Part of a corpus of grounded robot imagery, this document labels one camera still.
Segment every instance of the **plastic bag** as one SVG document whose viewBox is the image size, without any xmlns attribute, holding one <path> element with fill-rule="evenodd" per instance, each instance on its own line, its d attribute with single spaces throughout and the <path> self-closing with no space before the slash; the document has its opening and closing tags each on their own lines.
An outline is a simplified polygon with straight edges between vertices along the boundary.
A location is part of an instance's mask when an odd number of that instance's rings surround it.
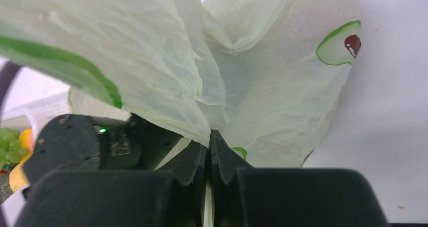
<svg viewBox="0 0 428 227">
<path fill-rule="evenodd" d="M 353 0 L 0 0 L 0 54 L 254 166 L 299 166 L 361 42 Z"/>
</svg>

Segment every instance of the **dark red spot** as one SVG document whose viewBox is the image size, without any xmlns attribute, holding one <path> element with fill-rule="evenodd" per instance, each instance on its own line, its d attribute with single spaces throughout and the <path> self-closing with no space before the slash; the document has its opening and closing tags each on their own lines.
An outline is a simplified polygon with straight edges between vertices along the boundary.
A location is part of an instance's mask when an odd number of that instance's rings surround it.
<svg viewBox="0 0 428 227">
<path fill-rule="evenodd" d="M 360 38 L 356 34 L 348 36 L 348 38 L 345 39 L 345 47 L 354 58 L 357 58 L 361 48 Z"/>
</svg>

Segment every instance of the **yellow fruit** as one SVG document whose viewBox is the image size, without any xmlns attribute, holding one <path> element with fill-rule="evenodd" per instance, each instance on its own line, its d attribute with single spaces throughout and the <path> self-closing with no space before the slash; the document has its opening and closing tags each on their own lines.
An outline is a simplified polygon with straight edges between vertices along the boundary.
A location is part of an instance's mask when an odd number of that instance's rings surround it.
<svg viewBox="0 0 428 227">
<path fill-rule="evenodd" d="M 22 132 L 22 134 L 19 136 L 19 141 L 21 141 L 21 147 L 28 150 L 28 154 L 21 160 L 21 162 L 24 163 L 33 154 L 32 146 L 30 145 L 31 142 L 33 142 L 33 132 L 31 129 L 24 130 L 24 132 Z"/>
<path fill-rule="evenodd" d="M 21 162 L 16 165 L 16 167 L 13 168 L 13 170 L 9 174 L 9 185 L 11 186 L 13 192 L 18 191 L 19 189 L 28 184 L 27 177 L 25 176 L 25 173 L 22 170 L 23 164 L 24 163 Z"/>
</svg>

